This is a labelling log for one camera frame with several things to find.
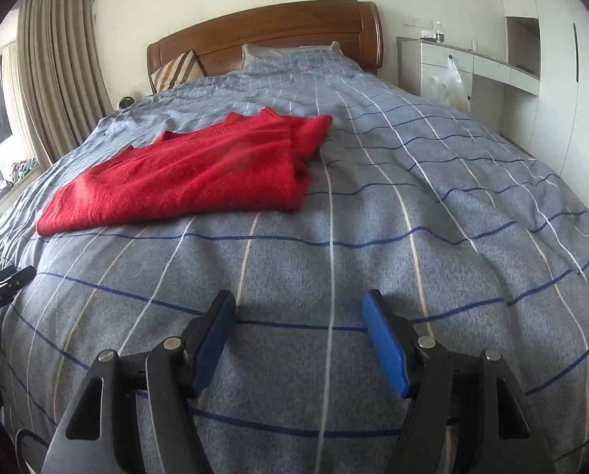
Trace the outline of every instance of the folded red sweater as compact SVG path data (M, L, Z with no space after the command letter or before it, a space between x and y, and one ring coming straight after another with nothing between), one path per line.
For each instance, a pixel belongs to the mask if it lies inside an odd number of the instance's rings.
M151 145L128 146L60 188L36 225L40 235L191 213L297 210L308 160L331 116L230 113L192 133L163 132Z

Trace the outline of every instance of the bed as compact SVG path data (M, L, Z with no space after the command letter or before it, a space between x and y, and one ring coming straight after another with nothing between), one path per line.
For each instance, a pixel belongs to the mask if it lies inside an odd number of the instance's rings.
M545 164L371 74L382 65L381 30L373 3L322 0L238 12L149 46L150 74L193 49L207 77L102 119L1 220L0 269L38 270L0 313L9 431L50 438L98 351L149 350L226 288L236 325L191 408L214 471L383 472L406 405L387 387L361 317L363 294L378 288L450 350L501 351L558 472L582 465L589 212ZM333 40L344 55L305 50L226 74L240 69L246 42ZM333 116L300 212L35 233L57 188L127 145L266 106ZM144 412L147 469L159 472L150 434Z

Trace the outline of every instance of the wooden headboard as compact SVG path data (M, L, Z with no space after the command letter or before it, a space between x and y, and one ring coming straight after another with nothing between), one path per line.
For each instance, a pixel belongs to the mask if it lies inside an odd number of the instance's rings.
M342 52L366 71L380 68L382 27L375 3L314 0L216 17L149 45L147 69L151 75L193 50L205 75L226 74L241 68L244 43L287 48L330 45L332 41L338 41Z

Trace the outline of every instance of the cabinet door handle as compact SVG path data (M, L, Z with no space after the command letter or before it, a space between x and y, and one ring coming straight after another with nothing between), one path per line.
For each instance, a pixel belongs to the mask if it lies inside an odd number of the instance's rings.
M580 46L578 45L578 28L573 23L573 35L575 36L575 81L580 83Z

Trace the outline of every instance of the curtain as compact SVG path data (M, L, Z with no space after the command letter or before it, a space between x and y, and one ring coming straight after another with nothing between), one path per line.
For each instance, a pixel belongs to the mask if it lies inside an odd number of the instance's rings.
M15 43L5 46L2 50L2 93L5 96L5 108L7 109L11 132L22 144L27 158L36 156L40 159L42 156L46 156L44 147L38 141L35 127L22 94L17 45ZM38 143L39 154L35 152L34 141Z
M112 112L94 45L90 0L22 0L17 43L22 93L46 151L46 158L39 158L46 169Z

